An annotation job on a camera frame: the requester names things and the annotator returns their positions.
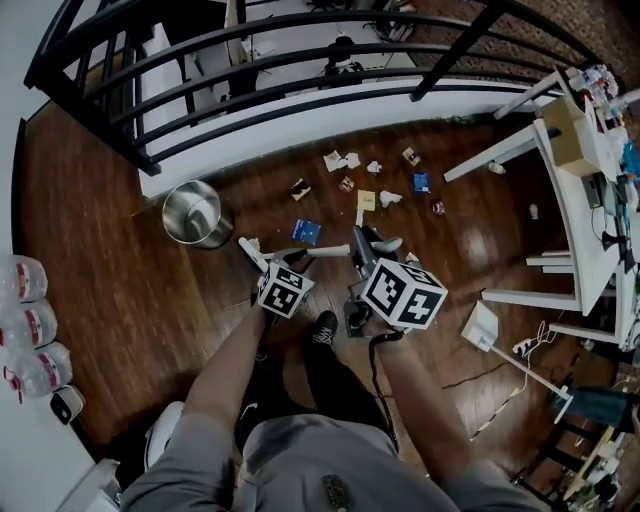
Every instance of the white paper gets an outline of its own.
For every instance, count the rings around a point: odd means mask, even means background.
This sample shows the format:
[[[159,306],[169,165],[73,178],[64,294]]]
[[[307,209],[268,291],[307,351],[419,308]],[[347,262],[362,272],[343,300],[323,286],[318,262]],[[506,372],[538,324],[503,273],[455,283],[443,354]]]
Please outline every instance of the white paper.
[[[358,156],[358,153],[349,153],[347,154],[345,159],[347,161],[349,169],[355,169],[360,165],[360,157]]]
[[[402,199],[402,196],[399,194],[393,194],[392,192],[387,192],[383,190],[380,192],[380,202],[382,203],[382,207],[386,208],[391,203],[399,203]]]
[[[376,160],[367,165],[367,171],[371,174],[378,174],[380,169],[382,169],[382,166]]]
[[[337,151],[329,153],[328,155],[323,156],[323,158],[324,164],[327,166],[327,171],[329,172],[333,172],[346,165],[346,162],[344,165],[340,165],[340,162],[343,161],[343,159]]]

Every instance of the leg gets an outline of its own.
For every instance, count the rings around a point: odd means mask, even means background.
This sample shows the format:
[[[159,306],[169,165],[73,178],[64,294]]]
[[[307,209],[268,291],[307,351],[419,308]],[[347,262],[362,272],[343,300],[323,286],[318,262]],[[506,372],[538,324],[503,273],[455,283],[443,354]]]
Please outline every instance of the leg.
[[[564,293],[524,292],[519,290],[484,290],[483,300],[506,302],[520,306],[581,311],[575,296]]]
[[[545,265],[570,267],[573,265],[571,256],[529,256],[527,266],[542,267]]]
[[[289,398],[282,381],[281,363],[271,358],[256,362],[236,421],[236,446],[242,451],[251,431],[263,421],[312,412]]]
[[[524,91],[519,96],[516,96],[513,100],[507,103],[504,107],[501,107],[497,110],[493,116],[496,119],[502,119],[512,110],[515,110],[521,105],[524,105],[529,100],[534,100],[541,94],[544,94],[549,89],[554,87],[559,81],[558,73],[554,71],[549,76],[543,78],[540,82],[530,87],[528,90]]]
[[[332,312],[322,313],[304,351],[307,378],[317,412],[336,420],[371,425],[389,434],[389,426],[374,396],[333,351],[331,342],[337,326]]]
[[[549,330],[575,336],[576,338],[585,338],[594,341],[604,341],[605,343],[618,344],[618,340],[612,332],[600,331],[597,329],[586,329],[584,327],[574,327],[573,325],[552,323]]]
[[[535,136],[535,127],[533,125],[527,126],[524,130],[520,130],[511,137],[507,137],[502,142],[498,142],[486,151],[483,151],[457,167],[454,167],[449,172],[445,173],[444,179],[447,182],[453,181],[460,176],[464,176],[465,174],[482,167],[483,165],[487,165],[489,162],[500,159],[500,157],[505,153],[509,153],[511,158],[515,158],[524,152],[518,151],[521,146],[524,146],[524,149],[527,151],[535,148],[535,144],[531,144],[532,140],[535,141]]]

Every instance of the power strip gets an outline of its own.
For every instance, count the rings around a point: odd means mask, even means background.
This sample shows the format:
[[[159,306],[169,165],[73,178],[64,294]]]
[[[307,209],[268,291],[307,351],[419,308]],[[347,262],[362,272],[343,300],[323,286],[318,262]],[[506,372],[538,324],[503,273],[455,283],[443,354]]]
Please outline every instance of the power strip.
[[[534,341],[531,338],[526,338],[520,343],[516,343],[511,349],[518,357],[524,357],[524,355],[531,350]]]

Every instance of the white power cord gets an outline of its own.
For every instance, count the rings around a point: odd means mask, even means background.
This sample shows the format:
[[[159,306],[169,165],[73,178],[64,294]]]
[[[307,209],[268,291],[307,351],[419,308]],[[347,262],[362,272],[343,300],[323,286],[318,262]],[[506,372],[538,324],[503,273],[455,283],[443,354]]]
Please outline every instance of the white power cord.
[[[564,311],[560,313],[560,316],[558,317],[558,320],[556,320],[556,322],[558,322],[562,318],[562,315],[564,315]],[[553,341],[556,339],[556,335],[558,334],[556,331],[554,331],[553,334],[551,334],[551,331],[549,329],[545,331],[546,327],[547,327],[547,322],[545,322],[544,320],[540,322],[540,325],[538,326],[538,334],[536,335],[536,339],[535,339],[536,344],[533,345],[529,350],[527,350],[522,355],[522,358],[527,360],[527,368],[529,370],[531,369],[531,355],[533,354],[534,350],[540,348],[544,344],[553,343]],[[524,385],[522,386],[520,393],[522,393],[525,389],[527,389],[528,381],[529,381],[529,375],[525,373]]]

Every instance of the trash can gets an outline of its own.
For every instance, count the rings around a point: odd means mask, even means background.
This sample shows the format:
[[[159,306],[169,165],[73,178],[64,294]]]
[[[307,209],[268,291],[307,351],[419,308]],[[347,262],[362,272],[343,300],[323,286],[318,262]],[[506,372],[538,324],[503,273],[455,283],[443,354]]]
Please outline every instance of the trash can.
[[[220,247],[233,233],[231,210],[202,181],[188,181],[173,189],[162,208],[162,223],[176,242],[201,249]]]

